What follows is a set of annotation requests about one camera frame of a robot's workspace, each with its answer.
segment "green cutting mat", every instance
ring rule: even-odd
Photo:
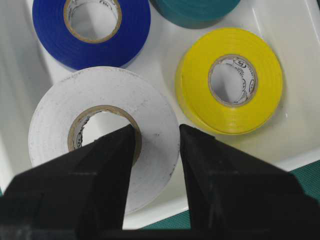
[[[320,160],[291,173],[296,176],[306,194],[320,201]],[[148,225],[144,229],[190,229],[189,211]]]

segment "tray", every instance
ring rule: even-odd
[[[39,43],[32,0],[0,1],[0,186],[31,168],[28,129],[45,92],[71,70]],[[165,20],[151,5],[147,42],[127,69],[143,76],[171,103],[180,124],[193,124],[175,98],[174,75],[185,51],[202,35],[238,27],[262,37],[277,54],[284,73],[281,103],[270,121],[246,135],[221,140],[287,171],[320,159],[320,11],[317,0],[242,0],[234,11],[205,29],[185,29]],[[125,217],[136,229],[188,209],[181,161],[164,191]]]

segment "green electrical tape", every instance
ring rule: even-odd
[[[240,0],[151,0],[170,22],[188,29],[206,28],[231,12]]]

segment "cardboard tape core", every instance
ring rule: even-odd
[[[208,74],[212,96],[228,107],[247,104],[258,88],[258,76],[253,65],[243,56],[228,54],[218,58]]]
[[[128,121],[131,123],[131,125],[135,129],[135,151],[133,155],[133,163],[134,165],[139,158],[140,152],[141,152],[141,146],[142,146],[142,136],[141,132],[139,129],[139,126],[137,122],[134,120],[134,118],[124,111],[123,109],[116,107],[116,106],[111,106],[111,105],[99,105],[99,106],[94,106],[91,107],[82,113],[78,115],[78,117],[73,121],[69,134],[68,134],[68,149],[69,151],[73,151],[75,149],[81,148],[82,147],[82,140],[83,140],[83,129],[86,125],[86,123],[89,121],[89,119],[94,116],[97,113],[100,112],[110,112],[122,117],[125,117],[128,119]]]
[[[73,21],[73,16],[75,12],[81,6],[83,7],[83,5],[85,4],[99,4],[101,8],[108,9],[110,11],[110,14],[112,14],[115,17],[116,19],[115,28],[110,34],[108,34],[103,38],[96,39],[96,37],[93,37],[93,36],[91,37],[82,36],[72,27],[72,21]],[[74,37],[76,37],[77,39],[83,42],[98,44],[98,43],[102,43],[109,40],[117,33],[122,22],[122,11],[117,0],[66,0],[64,5],[63,18],[64,18],[64,23],[66,27]]]

